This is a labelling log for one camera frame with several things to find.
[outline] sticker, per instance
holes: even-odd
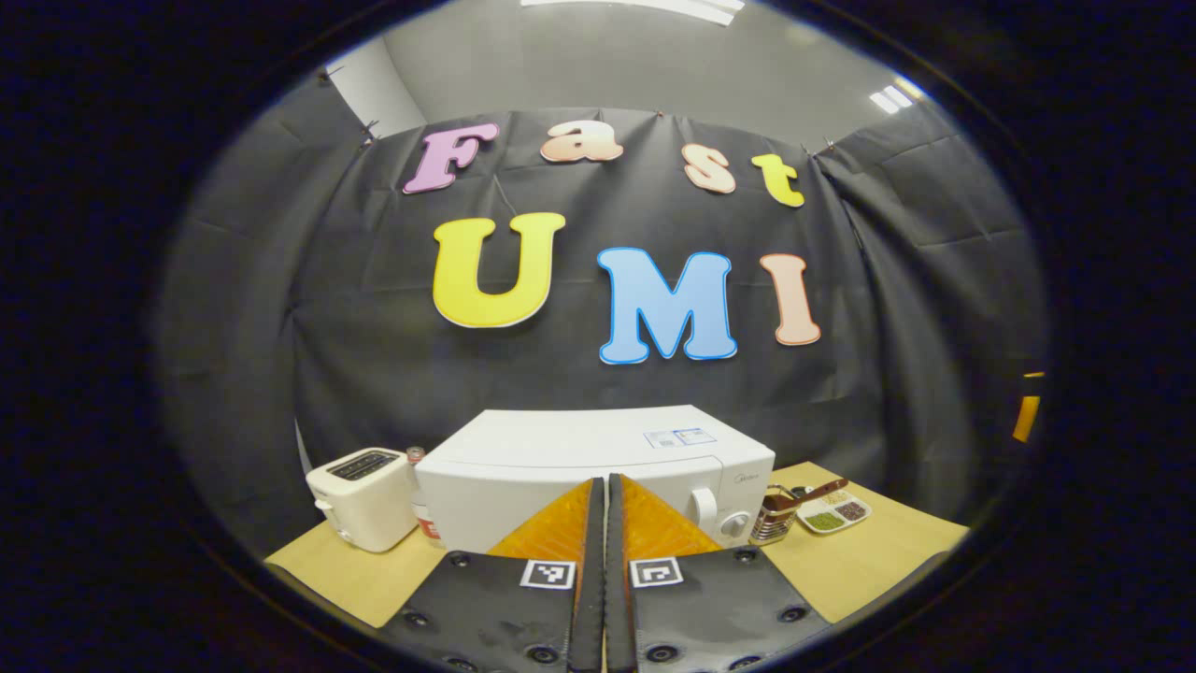
[[[655,433],[645,433],[643,438],[649,445],[658,449],[672,449],[679,447],[683,442],[673,434],[672,430],[658,430]]]
[[[631,562],[633,587],[663,587],[665,585],[681,585],[683,581],[675,556]]]
[[[683,445],[709,445],[710,442],[716,442],[714,438],[706,434],[706,430],[701,428],[690,428],[689,430],[673,430],[673,435],[682,441]]]
[[[520,587],[572,589],[578,564],[572,561],[529,561]]]

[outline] ceiling light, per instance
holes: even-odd
[[[897,75],[897,78],[893,81],[897,82],[897,86],[904,88],[905,93],[909,93],[911,98],[919,99],[922,97],[922,90],[919,88],[917,85],[915,85],[913,81],[905,79],[904,77]]]
[[[725,7],[732,12],[738,12],[744,6],[744,4],[739,0],[519,0],[519,4],[524,7],[532,7],[535,5],[563,5],[567,2],[636,5],[639,7],[652,7],[654,10],[665,10],[666,12],[687,14],[697,19],[716,23],[719,25],[730,25],[731,19],[736,18],[736,16],[733,13],[716,10],[715,6]]]
[[[914,104],[914,102],[907,98],[904,93],[897,91],[896,86],[886,86],[885,94],[892,98],[893,103],[897,103],[902,108],[908,108]]]
[[[898,110],[897,103],[893,103],[889,98],[885,98],[884,93],[877,92],[873,93],[872,96],[868,96],[868,98],[871,98],[872,102],[875,103],[877,105],[880,105],[880,109],[889,112],[890,115]]]

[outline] white microwave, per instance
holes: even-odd
[[[684,406],[594,411],[487,410],[416,466],[450,550],[488,552],[578,484],[635,479],[724,547],[748,543],[773,451]]]

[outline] white toaster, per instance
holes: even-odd
[[[407,454],[361,449],[307,473],[316,508],[344,542],[384,552],[415,528]]]

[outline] toaster slot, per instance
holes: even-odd
[[[332,467],[329,470],[334,476],[341,479],[347,479],[349,482],[356,482],[362,477],[373,475],[378,472],[384,466],[393,463],[398,457],[390,454],[384,454],[382,452],[371,452],[362,457],[358,457],[349,463]]]

